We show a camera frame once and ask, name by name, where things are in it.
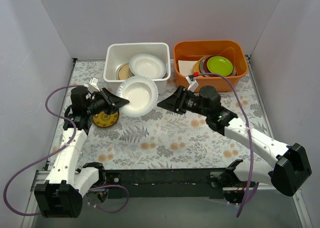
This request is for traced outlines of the small yellow black dish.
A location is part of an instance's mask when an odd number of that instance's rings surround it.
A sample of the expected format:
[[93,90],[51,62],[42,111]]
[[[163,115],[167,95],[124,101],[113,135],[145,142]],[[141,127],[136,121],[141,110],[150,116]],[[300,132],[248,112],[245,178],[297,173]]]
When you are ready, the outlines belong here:
[[115,125],[119,119],[120,112],[116,111],[111,115],[107,115],[105,112],[100,112],[93,117],[93,123],[100,128],[108,128]]

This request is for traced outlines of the white deep plate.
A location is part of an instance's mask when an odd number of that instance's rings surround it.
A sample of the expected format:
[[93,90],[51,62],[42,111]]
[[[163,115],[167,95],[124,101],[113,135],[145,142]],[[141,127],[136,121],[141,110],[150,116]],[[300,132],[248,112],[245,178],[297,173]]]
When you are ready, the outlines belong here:
[[162,79],[166,75],[166,66],[156,56],[138,54],[129,61],[130,71],[135,76],[144,76],[150,79]]
[[158,88],[147,77],[134,76],[125,80],[117,89],[116,95],[129,100],[119,109],[127,117],[141,117],[148,114],[157,104]]

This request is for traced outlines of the beige bird pattern plate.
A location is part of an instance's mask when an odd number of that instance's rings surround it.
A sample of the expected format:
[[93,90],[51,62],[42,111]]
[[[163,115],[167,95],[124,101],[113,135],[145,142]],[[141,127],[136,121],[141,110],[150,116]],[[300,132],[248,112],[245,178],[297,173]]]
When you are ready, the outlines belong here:
[[129,76],[129,63],[121,65],[117,70],[117,79],[118,80],[126,80]]

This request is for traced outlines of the white watermelon pattern plate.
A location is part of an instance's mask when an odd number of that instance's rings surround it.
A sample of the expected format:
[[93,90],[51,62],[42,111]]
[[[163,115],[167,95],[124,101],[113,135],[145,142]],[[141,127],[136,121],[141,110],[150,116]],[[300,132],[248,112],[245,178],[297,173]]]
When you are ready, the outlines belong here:
[[121,66],[117,67],[116,72],[115,72],[115,78],[116,80],[119,80],[119,71],[121,69]]

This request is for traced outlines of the beige green floral plate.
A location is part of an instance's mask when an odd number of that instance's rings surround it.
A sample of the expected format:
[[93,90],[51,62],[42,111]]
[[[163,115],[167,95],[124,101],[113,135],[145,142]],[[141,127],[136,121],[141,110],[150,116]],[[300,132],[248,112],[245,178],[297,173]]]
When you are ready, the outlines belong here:
[[134,76],[134,74],[131,72],[130,69],[128,69],[128,77],[130,78],[130,77],[133,77],[133,76]]

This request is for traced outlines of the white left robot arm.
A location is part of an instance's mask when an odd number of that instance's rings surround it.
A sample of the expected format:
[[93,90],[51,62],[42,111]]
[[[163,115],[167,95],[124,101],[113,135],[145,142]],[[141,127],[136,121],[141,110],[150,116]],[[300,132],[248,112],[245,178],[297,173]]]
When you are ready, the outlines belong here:
[[85,86],[73,88],[70,99],[71,104],[63,116],[61,151],[55,154],[55,162],[44,182],[34,189],[40,213],[45,218],[78,217],[83,197],[88,191],[110,188],[127,191],[121,185],[108,184],[102,163],[87,163],[79,174],[76,174],[76,167],[93,117],[101,112],[114,114],[129,100],[112,94],[106,88],[89,91]]

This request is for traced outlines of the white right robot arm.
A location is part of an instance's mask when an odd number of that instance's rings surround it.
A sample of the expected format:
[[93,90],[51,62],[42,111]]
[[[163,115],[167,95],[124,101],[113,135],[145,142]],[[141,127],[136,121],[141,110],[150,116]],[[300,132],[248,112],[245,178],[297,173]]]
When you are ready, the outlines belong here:
[[252,149],[267,162],[250,168],[249,164],[237,159],[216,176],[222,183],[234,187],[243,181],[265,183],[286,196],[293,196],[312,173],[303,146],[298,143],[290,146],[256,129],[249,129],[234,112],[222,106],[221,96],[212,86],[202,87],[198,95],[180,86],[157,106],[178,114],[189,111],[206,117],[211,130]]

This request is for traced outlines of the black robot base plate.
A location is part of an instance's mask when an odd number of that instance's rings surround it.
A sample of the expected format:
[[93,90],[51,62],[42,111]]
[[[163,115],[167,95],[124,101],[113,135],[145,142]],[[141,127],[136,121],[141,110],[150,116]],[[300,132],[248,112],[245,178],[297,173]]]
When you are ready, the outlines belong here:
[[108,198],[156,197],[209,197],[223,198],[224,188],[244,191],[245,181],[240,181],[226,168],[196,169],[134,169],[101,170],[95,187],[121,185],[126,188],[109,188]]

